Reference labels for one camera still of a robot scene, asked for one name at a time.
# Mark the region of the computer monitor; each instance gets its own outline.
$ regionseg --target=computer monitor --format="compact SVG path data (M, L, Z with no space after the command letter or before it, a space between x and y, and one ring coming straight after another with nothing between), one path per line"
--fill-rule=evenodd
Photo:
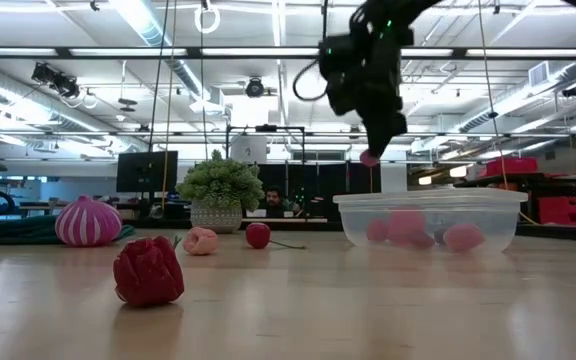
M119 154L117 192L162 191L165 152ZM166 191L177 185L177 152L168 151Z

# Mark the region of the green mat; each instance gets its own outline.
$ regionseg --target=green mat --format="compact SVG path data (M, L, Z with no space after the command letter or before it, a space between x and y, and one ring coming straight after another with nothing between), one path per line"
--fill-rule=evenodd
M57 216L34 216L27 219L0 222L0 245L59 245L63 244L55 232ZM124 225L117 238L135 233L135 228Z

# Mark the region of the potted plant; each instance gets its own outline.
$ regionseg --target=potted plant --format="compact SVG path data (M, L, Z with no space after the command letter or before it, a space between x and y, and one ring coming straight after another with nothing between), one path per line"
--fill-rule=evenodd
M259 168L223 159L218 150L212 159L188 170L177 191L192 200L190 222L216 233L231 233L241 226L242 208L254 211L264 197Z

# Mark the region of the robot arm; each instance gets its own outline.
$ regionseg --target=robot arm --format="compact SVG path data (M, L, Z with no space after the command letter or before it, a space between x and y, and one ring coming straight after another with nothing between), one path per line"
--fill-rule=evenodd
M576 6L576 0L566 0ZM330 107L361 117L368 151L380 157L393 136L407 132L399 95L401 49L414 44L410 25L441 0L367 0L351 16L349 33L319 43L319 71Z

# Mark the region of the white pot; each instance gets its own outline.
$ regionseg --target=white pot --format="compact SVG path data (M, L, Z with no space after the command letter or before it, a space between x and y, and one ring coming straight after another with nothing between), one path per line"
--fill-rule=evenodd
M214 209L193 201L190 208L192 226L210 229L217 234L229 234L241 226L241 206L230 209Z

